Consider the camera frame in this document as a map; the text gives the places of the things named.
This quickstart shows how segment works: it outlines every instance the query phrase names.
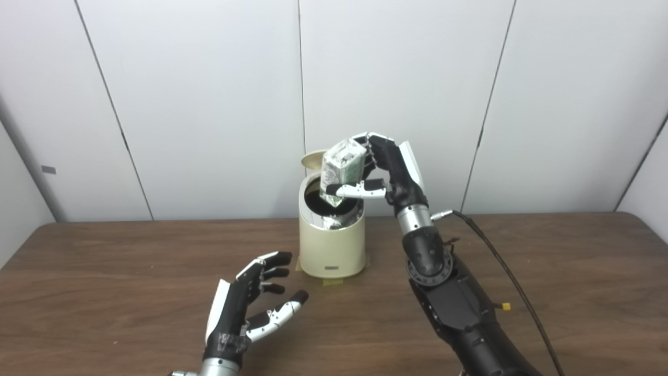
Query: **robotic arm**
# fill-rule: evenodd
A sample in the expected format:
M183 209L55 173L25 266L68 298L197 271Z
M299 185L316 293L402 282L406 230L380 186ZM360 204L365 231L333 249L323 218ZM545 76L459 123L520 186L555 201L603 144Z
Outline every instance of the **robotic arm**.
M248 305L262 292L285 292L285 287L266 281L287 277L290 271L280 267L291 260L290 252L265 254L241 270L234 282L220 280L206 324L202 370L174 371L169 376L236 376L248 347L285 324L309 298L300 290L285 303L246 318Z
M496 305L463 261L444 244L433 220L452 211L430 215L410 144L397 146L394 140L376 133L353 138L367 149L363 180L355 186L328 185L326 192L340 197L384 197L394 208L413 293L465 372L471 376L540 376L501 329ZM364 180L375 168L389 171L389 184L382 179Z

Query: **brown table surface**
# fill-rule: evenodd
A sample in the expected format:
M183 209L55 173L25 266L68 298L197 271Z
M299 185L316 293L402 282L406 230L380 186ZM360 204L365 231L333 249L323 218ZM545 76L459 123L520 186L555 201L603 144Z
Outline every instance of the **brown table surface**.
M626 213L475 215L535 305L567 375L668 374L668 246ZM444 238L493 300L510 338L554 375L518 294L456 218ZM4 375L166 375L198 371L219 278L255 256L298 248L296 219L55 223L0 271ZM254 344L243 375L456 375L403 268L394 218L369 218L371 265L343 284L293 272L304 308ZM262 295L249 313L281 301Z

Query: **small label on wall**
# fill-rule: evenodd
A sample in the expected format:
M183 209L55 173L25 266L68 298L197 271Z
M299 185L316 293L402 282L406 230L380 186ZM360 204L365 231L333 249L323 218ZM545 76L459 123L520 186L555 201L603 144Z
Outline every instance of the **small label on wall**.
M55 167L42 166L42 172L45 173L45 174L54 174L55 175Z

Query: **white wall panel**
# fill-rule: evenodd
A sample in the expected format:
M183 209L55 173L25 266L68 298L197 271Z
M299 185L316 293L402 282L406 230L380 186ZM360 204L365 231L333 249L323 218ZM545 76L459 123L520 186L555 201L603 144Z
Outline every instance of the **white wall panel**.
M2 119L56 215L150 219L75 3L0 2L0 56Z
M665 127L617 210L637 215L668 242L668 130Z
M156 219L297 215L297 0L79 0Z
M518 2L464 210L613 210L668 111L666 35L666 1Z
M49 222L53 216L0 123L0 268Z
M434 209L459 209L512 1L302 0L306 149L409 140ZM387 204L372 214L391 213Z

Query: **trash can lid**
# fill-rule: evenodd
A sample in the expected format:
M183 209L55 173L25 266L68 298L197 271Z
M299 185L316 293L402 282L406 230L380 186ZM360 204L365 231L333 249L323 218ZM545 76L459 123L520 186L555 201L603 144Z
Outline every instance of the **trash can lid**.
M323 168L323 154L327 150L317 150L306 154L301 159L302 166L309 170L321 170Z

